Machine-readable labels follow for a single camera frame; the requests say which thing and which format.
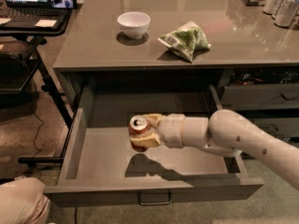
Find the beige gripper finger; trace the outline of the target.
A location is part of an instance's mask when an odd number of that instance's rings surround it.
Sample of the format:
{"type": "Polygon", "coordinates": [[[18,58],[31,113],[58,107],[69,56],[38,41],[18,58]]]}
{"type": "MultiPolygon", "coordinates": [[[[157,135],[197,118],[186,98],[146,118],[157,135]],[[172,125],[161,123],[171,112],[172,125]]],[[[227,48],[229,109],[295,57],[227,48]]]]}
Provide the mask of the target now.
{"type": "Polygon", "coordinates": [[[160,113],[144,114],[143,117],[148,121],[151,127],[157,129],[160,122],[165,118],[165,115],[160,113]]]}
{"type": "Polygon", "coordinates": [[[156,132],[130,133],[130,141],[137,147],[158,147],[162,141],[156,132]]]}

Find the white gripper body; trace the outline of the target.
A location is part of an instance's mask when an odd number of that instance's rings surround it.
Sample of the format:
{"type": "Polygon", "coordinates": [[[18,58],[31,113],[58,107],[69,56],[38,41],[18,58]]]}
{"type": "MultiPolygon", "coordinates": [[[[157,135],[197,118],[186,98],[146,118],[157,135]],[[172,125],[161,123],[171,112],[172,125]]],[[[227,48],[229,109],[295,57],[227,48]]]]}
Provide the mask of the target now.
{"type": "Polygon", "coordinates": [[[182,128],[185,116],[170,114],[162,118],[159,123],[158,133],[163,143],[170,148],[183,148],[182,128]]]}

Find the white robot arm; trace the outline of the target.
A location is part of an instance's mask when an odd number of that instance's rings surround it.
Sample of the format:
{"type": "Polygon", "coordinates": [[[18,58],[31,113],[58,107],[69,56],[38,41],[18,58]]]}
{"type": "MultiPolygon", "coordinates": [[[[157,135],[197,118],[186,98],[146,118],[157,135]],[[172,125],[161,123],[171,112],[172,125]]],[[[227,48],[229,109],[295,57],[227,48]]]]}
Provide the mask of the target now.
{"type": "Polygon", "coordinates": [[[194,147],[223,157],[244,152],[299,189],[299,148],[266,133],[233,110],[221,109],[209,118],[135,115],[128,129],[136,147],[194,147]]]}

